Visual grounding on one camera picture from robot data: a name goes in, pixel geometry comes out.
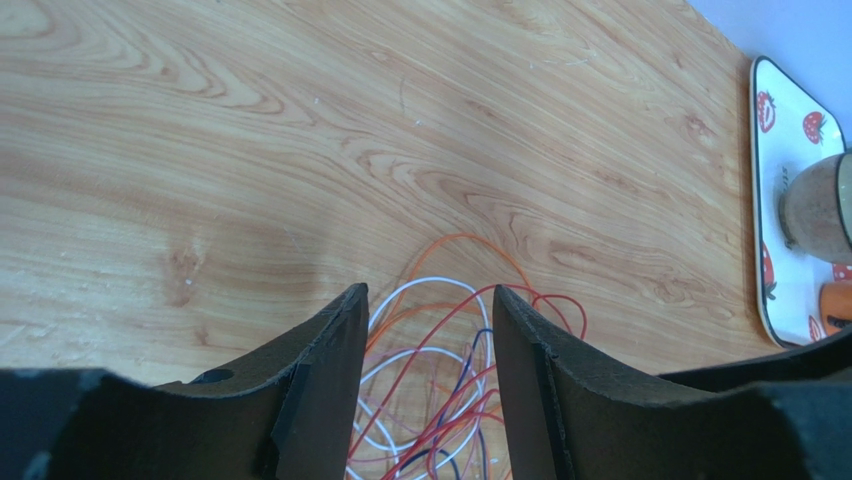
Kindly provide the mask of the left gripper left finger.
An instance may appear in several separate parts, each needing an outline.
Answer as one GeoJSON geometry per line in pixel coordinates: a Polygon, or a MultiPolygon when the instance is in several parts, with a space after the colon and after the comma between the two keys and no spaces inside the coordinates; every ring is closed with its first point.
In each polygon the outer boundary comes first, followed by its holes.
{"type": "Polygon", "coordinates": [[[368,288],[188,383],[95,369],[1,373],[5,479],[340,479],[368,288]]]}

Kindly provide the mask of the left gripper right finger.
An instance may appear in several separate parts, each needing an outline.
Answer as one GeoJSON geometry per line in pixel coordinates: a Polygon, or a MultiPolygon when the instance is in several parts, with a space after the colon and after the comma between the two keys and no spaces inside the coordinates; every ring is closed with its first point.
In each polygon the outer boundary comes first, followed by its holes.
{"type": "Polygon", "coordinates": [[[518,479],[847,479],[851,334],[650,375],[558,328],[505,286],[493,300],[518,479]]]}

